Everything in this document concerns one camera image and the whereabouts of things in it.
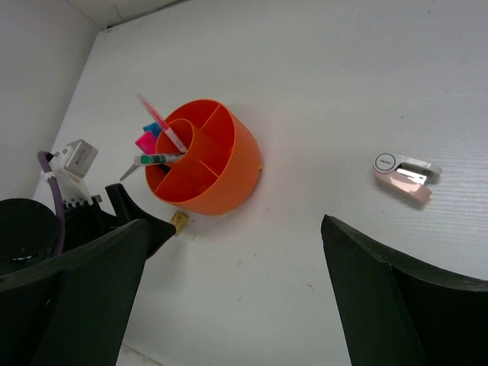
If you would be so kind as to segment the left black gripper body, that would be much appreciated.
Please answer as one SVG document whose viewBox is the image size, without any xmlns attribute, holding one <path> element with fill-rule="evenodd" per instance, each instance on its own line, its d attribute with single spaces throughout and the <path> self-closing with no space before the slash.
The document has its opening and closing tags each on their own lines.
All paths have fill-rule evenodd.
<svg viewBox="0 0 488 366">
<path fill-rule="evenodd" d="M 103 211 L 100 203 L 101 196 L 95 195 L 82 203 L 64 205 L 64 252 L 83 246 L 118 227 L 117 218 Z"/>
</svg>

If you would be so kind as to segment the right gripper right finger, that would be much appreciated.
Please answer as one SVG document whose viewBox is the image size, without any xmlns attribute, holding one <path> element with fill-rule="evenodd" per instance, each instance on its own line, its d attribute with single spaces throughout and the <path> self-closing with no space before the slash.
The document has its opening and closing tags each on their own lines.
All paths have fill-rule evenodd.
<svg viewBox="0 0 488 366">
<path fill-rule="evenodd" d="M 324 216 L 323 250 L 353 365 L 485 365 L 487 282 Z"/>
</svg>

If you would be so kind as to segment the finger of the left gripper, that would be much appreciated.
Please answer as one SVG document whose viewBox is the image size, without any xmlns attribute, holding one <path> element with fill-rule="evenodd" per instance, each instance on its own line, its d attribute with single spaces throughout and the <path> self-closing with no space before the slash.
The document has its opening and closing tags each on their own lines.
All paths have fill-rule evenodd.
<svg viewBox="0 0 488 366">
<path fill-rule="evenodd" d="M 108 185 L 105 190 L 120 226 L 133 220 L 145 220 L 149 224 L 150 238 L 146 253 L 147 258 L 154 256 L 168 240 L 175 236 L 175 225 L 160 220 L 140 208 L 121 183 Z"/>
</svg>

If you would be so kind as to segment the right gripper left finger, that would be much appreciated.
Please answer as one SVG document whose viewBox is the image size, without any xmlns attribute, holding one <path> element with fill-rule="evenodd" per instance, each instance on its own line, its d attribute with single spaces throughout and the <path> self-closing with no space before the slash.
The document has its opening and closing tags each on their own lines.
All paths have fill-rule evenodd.
<svg viewBox="0 0 488 366">
<path fill-rule="evenodd" d="M 1 277 L 3 365 L 114 365 L 140 284 L 149 224 Z"/>
</svg>

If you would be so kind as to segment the small tan eraser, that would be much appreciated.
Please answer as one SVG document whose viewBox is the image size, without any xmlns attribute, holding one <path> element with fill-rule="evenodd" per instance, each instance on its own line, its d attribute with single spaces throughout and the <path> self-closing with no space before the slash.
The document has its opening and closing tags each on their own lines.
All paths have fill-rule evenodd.
<svg viewBox="0 0 488 366">
<path fill-rule="evenodd" d="M 170 224 L 175 227 L 175 236 L 179 236 L 183 229 L 187 226 L 189 216 L 179 210 L 175 211 L 170 220 Z"/>
</svg>

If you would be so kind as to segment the black clear gel pen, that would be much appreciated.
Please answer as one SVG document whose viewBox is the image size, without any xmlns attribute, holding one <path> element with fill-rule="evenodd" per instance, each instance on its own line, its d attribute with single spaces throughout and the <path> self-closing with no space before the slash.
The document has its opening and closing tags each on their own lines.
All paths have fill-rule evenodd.
<svg viewBox="0 0 488 366">
<path fill-rule="evenodd" d="M 170 164 L 177 162 L 184 156 L 184 153 L 142 154 L 133 158 L 133 164 L 135 166 Z"/>
</svg>

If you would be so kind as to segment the pink capped black highlighter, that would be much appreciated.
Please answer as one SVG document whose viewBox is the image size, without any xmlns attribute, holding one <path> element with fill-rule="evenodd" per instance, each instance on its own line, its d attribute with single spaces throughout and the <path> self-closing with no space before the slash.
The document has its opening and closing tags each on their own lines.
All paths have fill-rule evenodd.
<svg viewBox="0 0 488 366">
<path fill-rule="evenodd" d="M 156 153 L 157 137 L 151 132 L 144 132 L 136 141 L 136 146 L 147 155 Z"/>
</svg>

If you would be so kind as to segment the pink translucent pen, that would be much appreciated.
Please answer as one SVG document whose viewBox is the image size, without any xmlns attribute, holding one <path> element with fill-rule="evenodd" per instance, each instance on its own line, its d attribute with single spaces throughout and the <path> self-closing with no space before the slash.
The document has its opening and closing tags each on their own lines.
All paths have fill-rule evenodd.
<svg viewBox="0 0 488 366">
<path fill-rule="evenodd" d="M 141 94 L 138 94 L 137 99 L 141 105 L 145 108 L 148 114 L 153 120 L 161 127 L 162 132 L 170 139 L 180 153 L 186 153 L 188 151 L 187 146 L 178 137 L 177 133 L 169 126 L 168 122 L 162 117 L 162 115 L 153 107 L 149 101 Z"/>
</svg>

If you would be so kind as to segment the blue capped black highlighter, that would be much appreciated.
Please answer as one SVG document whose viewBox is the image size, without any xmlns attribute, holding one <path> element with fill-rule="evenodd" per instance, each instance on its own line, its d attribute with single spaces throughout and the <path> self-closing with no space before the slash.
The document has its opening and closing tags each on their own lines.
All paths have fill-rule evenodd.
<svg viewBox="0 0 488 366">
<path fill-rule="evenodd" d="M 157 122 L 153 122 L 152 124 L 144 126 L 143 131 L 145 133 L 150 132 L 155 138 L 158 138 L 159 134 L 162 132 L 162 128 Z"/>
</svg>

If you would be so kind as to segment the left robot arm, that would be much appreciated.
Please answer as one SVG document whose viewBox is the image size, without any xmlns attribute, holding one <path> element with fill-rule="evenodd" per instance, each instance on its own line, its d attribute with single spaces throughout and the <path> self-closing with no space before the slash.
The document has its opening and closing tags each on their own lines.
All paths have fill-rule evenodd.
<svg viewBox="0 0 488 366">
<path fill-rule="evenodd" d="M 65 213 L 66 234 L 63 251 L 83 246 L 100 236 L 133 221 L 148 222 L 151 234 L 147 256 L 151 257 L 176 234 L 176 227 L 142 210 L 121 183 L 105 188 L 114 214 L 93 204 L 68 204 Z M 1 274 L 30 267 L 53 256 L 60 234 L 54 212 L 44 204 L 27 198 L 1 202 Z"/>
</svg>

